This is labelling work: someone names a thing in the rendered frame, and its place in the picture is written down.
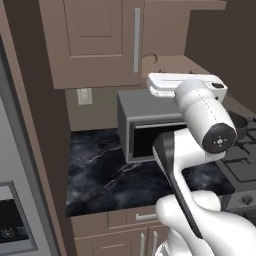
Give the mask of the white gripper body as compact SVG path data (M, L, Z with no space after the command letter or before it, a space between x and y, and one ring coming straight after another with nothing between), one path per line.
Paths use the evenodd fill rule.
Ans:
M174 98L176 88L189 79L213 82L214 76L209 74L149 73L146 78L146 86L155 97Z

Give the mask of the brown upper cabinet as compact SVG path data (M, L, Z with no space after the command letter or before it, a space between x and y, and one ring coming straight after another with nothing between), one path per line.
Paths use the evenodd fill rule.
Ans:
M143 55L183 55L191 12L225 9L225 0L145 0Z

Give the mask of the brown upper cabinet door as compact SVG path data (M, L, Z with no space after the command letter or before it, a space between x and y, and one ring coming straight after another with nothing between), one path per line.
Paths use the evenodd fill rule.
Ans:
M141 82L145 0L39 0L56 89ZM140 14L139 71L133 71L134 9Z

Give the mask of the brown cabinet door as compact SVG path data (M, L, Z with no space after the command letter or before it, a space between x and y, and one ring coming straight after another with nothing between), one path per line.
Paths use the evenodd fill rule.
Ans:
M145 0L39 0L56 89L141 82ZM140 14L139 71L133 71L134 9Z
M164 225L158 225L158 226L153 226L153 227L149 228L146 256L151 256L152 244L153 244L153 231L156 231L157 234L158 234L158 240L157 240L157 246L156 246L156 250L157 250L158 247L167 238L168 232L169 232L169 228L164 226Z
M78 238L75 240L77 256L140 256L140 235L147 228L115 232L106 235Z

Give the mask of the dark grey pot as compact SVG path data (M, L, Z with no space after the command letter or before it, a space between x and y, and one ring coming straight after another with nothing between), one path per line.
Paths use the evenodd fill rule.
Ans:
M235 125L236 131L237 131L237 139L238 140L243 139L248 129L247 119L233 111L229 111L229 116L231 117L231 120Z

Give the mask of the brown lower cabinet door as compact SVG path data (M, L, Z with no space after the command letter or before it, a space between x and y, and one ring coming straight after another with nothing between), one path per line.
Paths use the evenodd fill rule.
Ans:
M164 225L158 225L158 226L153 226L153 227L149 228L146 256L151 256L152 244L153 244L153 231L156 231L157 234L158 234L158 240L157 240L157 246L156 246L156 250L157 250L158 247L167 238L168 232L169 232L169 228L164 226Z
M147 228L115 232L106 235L78 238L75 240L77 256L140 256L140 235Z

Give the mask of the grey microwave oven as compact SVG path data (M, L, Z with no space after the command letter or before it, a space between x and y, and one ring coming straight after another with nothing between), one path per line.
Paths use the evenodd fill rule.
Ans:
M156 137L186 127L174 100L152 96L148 89L117 93L117 123L127 163L153 161Z

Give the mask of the black hob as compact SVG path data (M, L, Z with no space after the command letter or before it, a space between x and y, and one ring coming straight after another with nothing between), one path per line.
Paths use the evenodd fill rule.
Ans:
M248 129L218 162L233 191L221 197L222 210L256 223L256 118L246 118Z

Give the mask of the brown tall side panel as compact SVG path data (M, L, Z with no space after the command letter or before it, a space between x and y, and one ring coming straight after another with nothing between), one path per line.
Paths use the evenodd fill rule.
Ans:
M65 213L70 142L66 99L53 88L39 0L0 0L0 32L60 256L77 256Z

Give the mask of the brown drawer front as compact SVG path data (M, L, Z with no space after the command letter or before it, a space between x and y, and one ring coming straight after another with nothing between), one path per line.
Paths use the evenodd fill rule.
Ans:
M126 212L126 222L128 224L155 223L157 221L155 206L131 208Z

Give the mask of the grey fridge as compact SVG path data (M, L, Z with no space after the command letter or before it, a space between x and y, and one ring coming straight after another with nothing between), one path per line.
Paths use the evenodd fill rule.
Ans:
M0 37L0 256L52 256L29 183L26 141Z

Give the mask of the white wall outlet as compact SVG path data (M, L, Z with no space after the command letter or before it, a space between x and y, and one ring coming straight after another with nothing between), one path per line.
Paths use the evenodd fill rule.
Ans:
M77 97L79 105L92 104L92 90L90 88L78 89Z

